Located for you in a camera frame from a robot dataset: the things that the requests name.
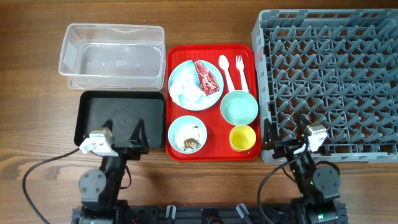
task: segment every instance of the wooden table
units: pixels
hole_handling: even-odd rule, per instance
[[[177,44],[251,46],[262,9],[397,7],[393,1],[136,1],[67,3],[18,0],[0,5],[0,223],[40,223],[21,179],[33,164],[76,148],[81,91],[58,73],[65,30],[73,22],[158,25],[167,49]],[[78,179],[100,157],[80,152],[36,169],[27,181],[32,200],[52,223],[69,223],[80,205]],[[119,198],[130,205],[236,205],[256,203],[257,188],[274,166],[249,162],[179,163],[164,149],[128,162],[133,183]],[[339,164],[341,199],[350,223],[398,222],[398,164]],[[264,202],[289,202],[299,191],[282,172],[263,190]]]

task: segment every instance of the red snack wrapper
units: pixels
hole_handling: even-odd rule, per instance
[[[212,72],[203,65],[201,60],[194,60],[193,63],[199,76],[201,89],[205,92],[206,96],[219,91],[220,88]]]

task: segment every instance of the utensil handle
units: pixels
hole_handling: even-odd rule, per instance
[[[249,93],[249,87],[248,87],[248,83],[246,82],[246,77],[244,76],[244,72],[243,72],[243,70],[240,70],[240,69],[239,69],[239,72],[241,73],[242,90]]]
[[[228,69],[224,69],[225,72],[225,78],[226,78],[226,84],[228,86],[228,92],[235,91],[235,86],[234,83],[232,82],[231,76],[229,75]]]

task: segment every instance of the wire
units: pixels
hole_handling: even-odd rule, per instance
[[[266,219],[266,222],[267,222],[268,224],[274,224],[274,223],[267,217],[267,215],[264,213],[264,210],[262,209],[262,205],[261,205],[261,190],[262,190],[262,187],[264,186],[264,184],[267,182],[267,180],[268,180],[273,174],[275,174],[275,173],[276,173],[278,170],[280,170],[281,168],[283,168],[283,167],[285,167],[285,166],[287,166],[287,165],[290,165],[290,164],[292,164],[293,162],[295,162],[295,161],[297,161],[298,159],[300,159],[301,157],[303,157],[303,156],[305,155],[305,153],[307,152],[307,150],[308,150],[308,143],[306,142],[306,143],[305,143],[305,150],[301,153],[301,155],[297,156],[295,159],[293,159],[293,160],[290,161],[290,162],[285,162],[284,164],[282,164],[282,165],[276,167],[273,171],[269,172],[269,174],[264,178],[264,180],[262,180],[262,182],[261,182],[261,184],[260,184],[260,187],[259,187],[259,190],[258,190],[258,192],[257,192],[257,206],[259,207],[260,214]]]
[[[334,168],[337,171],[338,175],[340,175],[340,168],[336,164],[329,162],[329,161],[319,161],[315,164],[315,166],[317,166],[319,164],[326,164],[326,165],[331,166],[332,168]]]
[[[285,175],[286,175],[291,181],[293,181],[293,183],[296,183],[296,180],[295,180],[291,175],[289,175],[289,174],[286,172],[285,167],[282,167],[282,170],[284,171]]]
[[[62,155],[62,156],[57,156],[57,157],[54,157],[54,158],[51,158],[51,159],[46,159],[46,160],[44,160],[44,161],[42,161],[42,162],[40,162],[40,163],[38,163],[38,164],[36,164],[36,165],[33,165],[31,168],[29,168],[29,170],[26,171],[24,177],[22,178],[22,190],[24,191],[25,198],[26,198],[26,200],[29,202],[29,205],[32,207],[32,209],[33,209],[33,211],[36,213],[36,215],[37,215],[45,224],[50,224],[50,223],[49,223],[49,221],[47,221],[47,220],[43,217],[42,214],[40,214],[40,212],[38,211],[38,209],[36,208],[36,206],[33,204],[32,200],[30,199],[29,194],[28,194],[27,191],[26,191],[26,178],[27,178],[27,176],[29,175],[29,173],[32,172],[32,170],[34,170],[36,167],[41,166],[41,165],[43,165],[43,164],[46,164],[46,163],[48,163],[48,162],[56,161],[57,159],[62,159],[62,158],[64,158],[64,157],[70,156],[70,155],[72,155],[73,153],[75,153],[75,152],[77,152],[77,151],[79,151],[79,148],[73,150],[72,152],[68,152],[68,153],[66,153],[66,154],[64,154],[64,155]]]
[[[129,175],[130,183],[129,183],[129,185],[127,185],[126,187],[120,187],[121,190],[124,190],[124,189],[129,188],[130,185],[131,185],[131,174],[130,174],[129,167],[128,167],[127,165],[126,165],[126,172],[127,172],[127,174]]]

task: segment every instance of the yellow cup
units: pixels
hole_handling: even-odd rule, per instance
[[[256,143],[256,133],[247,125],[238,125],[229,134],[229,144],[237,152],[243,152]]]

